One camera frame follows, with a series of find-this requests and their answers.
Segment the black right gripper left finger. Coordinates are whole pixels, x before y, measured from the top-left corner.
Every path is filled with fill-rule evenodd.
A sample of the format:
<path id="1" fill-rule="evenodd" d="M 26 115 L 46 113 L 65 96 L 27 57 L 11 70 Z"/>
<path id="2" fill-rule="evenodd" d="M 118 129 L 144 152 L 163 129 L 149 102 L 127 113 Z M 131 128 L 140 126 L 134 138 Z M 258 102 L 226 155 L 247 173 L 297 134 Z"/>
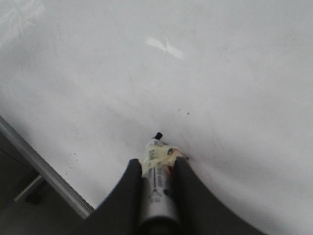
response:
<path id="1" fill-rule="evenodd" d="M 102 204 L 71 235 L 135 235 L 141 199 L 141 164 L 131 159 L 127 168 Z"/>

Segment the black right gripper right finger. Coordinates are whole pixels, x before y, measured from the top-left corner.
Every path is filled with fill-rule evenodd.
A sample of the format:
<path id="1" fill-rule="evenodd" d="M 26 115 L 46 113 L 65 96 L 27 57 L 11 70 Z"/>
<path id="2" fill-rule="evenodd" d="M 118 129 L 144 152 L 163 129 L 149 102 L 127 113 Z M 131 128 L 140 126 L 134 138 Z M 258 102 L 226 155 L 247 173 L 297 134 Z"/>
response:
<path id="1" fill-rule="evenodd" d="M 174 191 L 183 235 L 262 235 L 226 207 L 198 178 L 187 160 L 174 164 Z"/>

